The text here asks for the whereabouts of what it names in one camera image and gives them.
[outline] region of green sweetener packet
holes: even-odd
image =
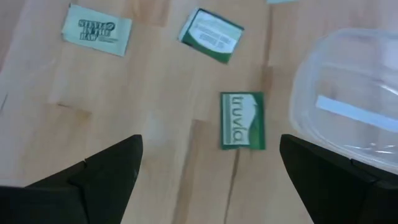
[[[228,63],[243,30],[243,27],[216,14],[196,9],[183,26],[178,39],[219,62]]]
[[[220,106],[222,149],[266,149],[263,93],[221,93]]]
[[[74,44],[124,56],[132,20],[70,4],[63,39]]]

